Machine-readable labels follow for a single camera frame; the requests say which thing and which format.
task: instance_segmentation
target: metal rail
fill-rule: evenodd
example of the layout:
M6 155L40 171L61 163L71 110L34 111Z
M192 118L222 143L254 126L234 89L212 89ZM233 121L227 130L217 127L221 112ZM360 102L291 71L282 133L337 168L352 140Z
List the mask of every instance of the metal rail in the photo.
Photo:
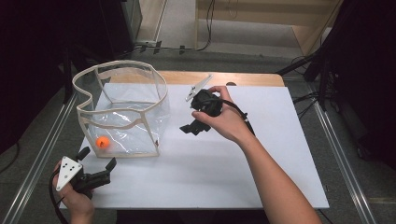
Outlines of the metal rail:
M312 91L315 89L315 87L308 85L308 89ZM323 126L323 130L326 133L326 136L332 147L332 152L338 163L341 174L346 181L346 186L349 190L350 196L352 197L353 203L355 204L356 209L358 210L358 214L361 217L361 223L375 224L376 221L373 212L370 208L370 205L368 204L363 190L361 189L358 178L355 176L355 173L353 172L353 169L349 164L349 161L346 154L344 153L340 141L335 134L328 113L324 112L321 109L319 103L315 103L315 109L318 114L320 123Z
M62 128L64 127L64 124L73 108L76 99L77 95L76 93L73 93L68 103L62 106L58 117L49 130L49 134L44 141L43 146L35 158L32 168L18 189L14 201L9 207L6 217L3 220L3 224L18 223L24 207L28 203L32 192L35 189L38 178L41 176L44 166L49 159L50 153L52 152L52 149L59 137Z

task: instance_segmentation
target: human arm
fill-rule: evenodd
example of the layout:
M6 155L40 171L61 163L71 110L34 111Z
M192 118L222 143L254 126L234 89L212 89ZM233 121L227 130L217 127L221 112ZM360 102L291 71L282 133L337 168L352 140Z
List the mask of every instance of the human arm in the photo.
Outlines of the human arm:
M219 92L223 100L232 101L226 87L212 87L209 90ZM197 111L192 115L241 147L271 223L321 223L305 196L251 133L234 108L223 104L221 114L215 118Z
M58 183L59 175L53 178L52 185L55 187ZM88 224L93 221L94 207L92 201L84 194L73 190L73 186L68 183L61 191L58 192L62 202L70 211L71 224Z

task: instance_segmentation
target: human hand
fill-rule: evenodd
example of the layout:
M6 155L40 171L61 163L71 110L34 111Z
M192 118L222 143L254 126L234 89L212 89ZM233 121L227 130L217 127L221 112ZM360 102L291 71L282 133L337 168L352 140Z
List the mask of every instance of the human hand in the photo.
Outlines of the human hand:
M59 175L53 178L52 185L56 188ZM92 201L85 195L73 190L73 186L67 183L61 191L58 192L62 202L70 211L71 223L92 223L94 207Z
M222 100L233 101L225 86L214 86L208 90L211 92L219 92L219 98ZM206 113L199 111L192 112L192 116L202 123L211 126L223 137L237 144L239 140L244 138L247 134L252 135L238 111L226 104L222 105L221 114L217 117L210 117Z

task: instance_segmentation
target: black cable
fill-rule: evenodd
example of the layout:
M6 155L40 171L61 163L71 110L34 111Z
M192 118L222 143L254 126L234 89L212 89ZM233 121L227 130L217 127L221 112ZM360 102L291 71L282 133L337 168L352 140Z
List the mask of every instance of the black cable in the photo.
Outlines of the black cable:
M326 94L328 94L328 99L330 100L330 105L332 106L332 108L334 108L337 112L339 111L339 108L337 107L336 101L335 101L335 97L337 90L334 87L335 85L335 81L336 81L336 76L334 73L330 72L328 75L328 81L327 81L327 92Z
M20 143L17 142L16 146L17 146L17 152L15 153L14 158L12 158L11 162L8 165L6 165L4 168L0 170L0 174L3 173L6 169L8 169L20 155L20 151L21 151Z
M314 103L316 103L317 101L318 101L318 99L315 99L306 109L304 109L303 111L298 113L297 115L301 114L301 116L298 118L298 120L301 120L301 118L305 115L305 113L309 110L309 108L311 108L311 106L314 105Z
M307 100L307 99L311 99L311 98L317 98L318 97L318 91L313 91L311 93L308 93L307 95L298 97L296 99L293 100L293 104L296 105L297 103Z
M60 200L56 203L56 205L59 205L59 204L62 202L63 199L64 199L64 197L62 197L62 199L60 199Z
M295 61L296 59L299 59L299 58L304 58L304 60L305 60L306 56L298 56L298 57L295 57L295 58L293 58L293 59L291 60L291 63L290 63L290 64L293 64L294 61ZM296 69L294 69L294 72L296 72L296 73L298 73L298 74L300 74L300 75L303 75L303 74L304 74L304 73L301 73L301 72L297 71Z
M251 126L250 122L248 121L248 113L242 112L242 110L236 104L234 104L233 102L228 101L228 100L223 100L223 99L208 99L208 100L203 100L203 101L201 101L199 103L196 103L196 105L200 105L200 104L202 104L204 102L222 102L222 103L224 103L226 105L229 105L229 106L235 108L238 111L238 113L241 115L243 121L246 123L248 129L253 133L253 135L256 135L254 133L254 131L253 131L253 127Z
M321 209L318 209L318 211L330 222L330 224L333 224L332 221L322 212Z
M142 46L140 48L134 49L131 51L131 53L134 53L136 51L139 51L141 49L173 49L173 50L182 50L182 51L201 51L201 50L205 50L207 49L207 47L210 46L210 44L212 43L212 21L213 21L213 12L215 10L215 0L212 0L209 4L209 8L207 9L206 12L206 27L207 27L207 32L208 32L208 39L206 41L206 44L204 47L200 48L200 49L182 49L182 48L163 48L163 47L149 47L149 46Z
M59 220L61 221L62 224L68 224L66 218L64 217L64 214L62 214L61 210L59 209L59 206L58 206L59 203L57 203L57 202L55 201L55 197L53 196L53 189L52 189L52 188L53 188L53 186L52 186L53 178L54 178L57 174L59 174L59 171L60 171L60 170L61 170L61 167L58 167L58 169L56 169L56 170L52 173L52 175L50 176L50 178L49 178L49 197L50 197L50 200L51 200L51 202L52 202L53 208L55 209L56 216L59 218Z

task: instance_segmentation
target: fingers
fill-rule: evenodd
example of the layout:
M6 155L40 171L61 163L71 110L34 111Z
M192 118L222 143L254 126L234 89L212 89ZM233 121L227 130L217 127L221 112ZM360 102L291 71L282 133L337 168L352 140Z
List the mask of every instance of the fingers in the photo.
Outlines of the fingers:
M208 120L210 119L210 116L204 112L193 111L192 116L205 124L208 124Z
M58 163L55 165L55 168L53 169L53 172L55 172L58 169L58 167L61 166L61 164L62 164L62 161L58 161Z
M58 185L58 178L59 175L56 175L55 177L53 177L52 179L52 186L56 188L56 186Z
M214 87L209 88L209 91L220 93L220 98L223 100L227 100L230 102L233 101L231 99L230 93L228 93L227 87L225 87L225 86L214 86Z

